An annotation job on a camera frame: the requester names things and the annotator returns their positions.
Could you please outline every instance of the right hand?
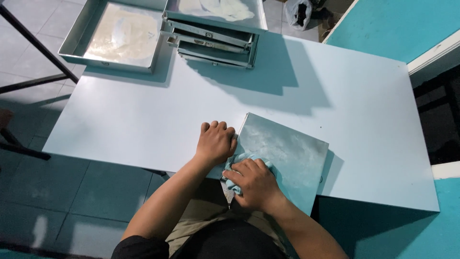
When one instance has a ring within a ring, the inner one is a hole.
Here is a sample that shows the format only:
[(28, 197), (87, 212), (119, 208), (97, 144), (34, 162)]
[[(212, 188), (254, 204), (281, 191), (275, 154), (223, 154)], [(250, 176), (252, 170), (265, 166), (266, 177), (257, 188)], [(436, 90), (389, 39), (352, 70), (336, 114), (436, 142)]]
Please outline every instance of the right hand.
[(223, 175), (240, 186), (243, 194), (236, 195), (236, 201), (243, 208), (273, 214), (277, 205), (286, 197), (281, 192), (275, 176), (262, 159), (245, 159), (231, 167), (235, 171), (223, 172)]

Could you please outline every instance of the rag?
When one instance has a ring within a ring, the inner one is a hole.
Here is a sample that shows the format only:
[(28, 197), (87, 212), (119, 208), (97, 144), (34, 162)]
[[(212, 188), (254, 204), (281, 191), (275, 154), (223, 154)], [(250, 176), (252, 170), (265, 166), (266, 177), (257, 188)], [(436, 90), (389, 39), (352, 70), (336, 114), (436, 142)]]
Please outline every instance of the rag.
[[(233, 156), (229, 157), (227, 159), (227, 162), (225, 163), (225, 170), (235, 171), (235, 170), (233, 170), (231, 168), (231, 166), (233, 164), (239, 163), (239, 162), (241, 162), (241, 161), (243, 161), (243, 160), (245, 160), (247, 158), (250, 158), (252, 160), (262, 159), (262, 161), (268, 167), (270, 172), (276, 176), (276, 174), (274, 173), (274, 171), (276, 169), (273, 166), (273, 164), (268, 159), (260, 157), (260, 156), (258, 156), (256, 154), (253, 154), (253, 153), (242, 153), (242, 154), (239, 154), (239, 155), (233, 155)], [(233, 183), (230, 179), (226, 178), (225, 176), (222, 176), (221, 181), (225, 182), (225, 184), (227, 185), (227, 189), (234, 191), (238, 195), (243, 194), (243, 191), (241, 190), (241, 188), (238, 185), (236, 185), (235, 183)]]

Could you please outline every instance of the white table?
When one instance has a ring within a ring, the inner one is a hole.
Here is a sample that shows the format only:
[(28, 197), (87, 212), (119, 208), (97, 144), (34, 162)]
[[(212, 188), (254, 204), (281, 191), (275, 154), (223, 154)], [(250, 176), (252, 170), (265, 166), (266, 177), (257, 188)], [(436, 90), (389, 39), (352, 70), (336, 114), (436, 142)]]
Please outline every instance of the white table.
[(330, 143), (318, 194), (439, 211), (403, 62), (266, 33), (253, 71), (166, 51), (155, 73), (87, 68), (43, 151), (176, 172), (202, 122), (252, 112)]

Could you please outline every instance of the black metal frame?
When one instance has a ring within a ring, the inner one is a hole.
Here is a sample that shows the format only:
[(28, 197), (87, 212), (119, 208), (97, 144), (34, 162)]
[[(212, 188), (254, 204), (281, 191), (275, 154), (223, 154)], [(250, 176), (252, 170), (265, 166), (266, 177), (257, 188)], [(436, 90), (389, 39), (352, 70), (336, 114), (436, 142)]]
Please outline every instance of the black metal frame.
[(0, 87), (0, 94), (8, 93), (11, 91), (28, 88), (44, 83), (55, 82), (63, 79), (69, 78), (74, 83), (78, 83), (78, 78), (61, 62), (59, 61), (40, 41), (35, 38), (35, 36), (30, 33), (22, 23), (16, 19), (2, 4), (0, 4), (0, 15), (5, 18), (16, 30), (19, 31), (32, 45), (35, 46), (46, 58), (48, 58), (56, 67), (58, 67), (63, 74), (43, 77), (39, 79), (34, 79), (30, 81), (25, 81), (21, 83), (16, 83), (12, 85), (7, 85)]
[(4, 137), (7, 143), (0, 142), (0, 148), (11, 152), (28, 155), (43, 160), (49, 160), (51, 156), (49, 154), (35, 151), (30, 148), (24, 147), (13, 134), (6, 128), (0, 129), (0, 135)]
[(431, 101), (425, 105), (422, 105), (418, 107), (417, 109), (419, 110), (419, 113), (422, 113), (422, 112), (426, 112), (431, 109), (434, 109), (436, 107), (439, 107), (441, 105), (449, 104), (449, 108), (450, 108), (450, 111), (452, 112), (452, 117), (454, 118), (454, 123), (457, 128), (457, 134), (460, 137), (460, 107), (457, 103), (457, 100), (455, 99), (455, 92), (454, 92), (454, 89), (452, 88), (452, 80), (457, 78), (459, 75), (460, 75), (460, 65), (414, 88), (414, 96), (415, 98), (418, 98), (435, 89), (444, 87), (444, 91), (446, 92), (445, 96), (437, 100)]

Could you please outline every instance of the left hand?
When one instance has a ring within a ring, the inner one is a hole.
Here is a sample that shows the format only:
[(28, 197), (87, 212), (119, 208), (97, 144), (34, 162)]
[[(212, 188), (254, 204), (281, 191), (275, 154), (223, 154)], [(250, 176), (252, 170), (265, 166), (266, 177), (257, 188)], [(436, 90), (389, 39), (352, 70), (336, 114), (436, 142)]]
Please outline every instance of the left hand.
[(232, 156), (236, 150), (235, 129), (227, 123), (213, 121), (201, 125), (200, 139), (195, 157), (203, 159), (209, 166), (216, 166)]

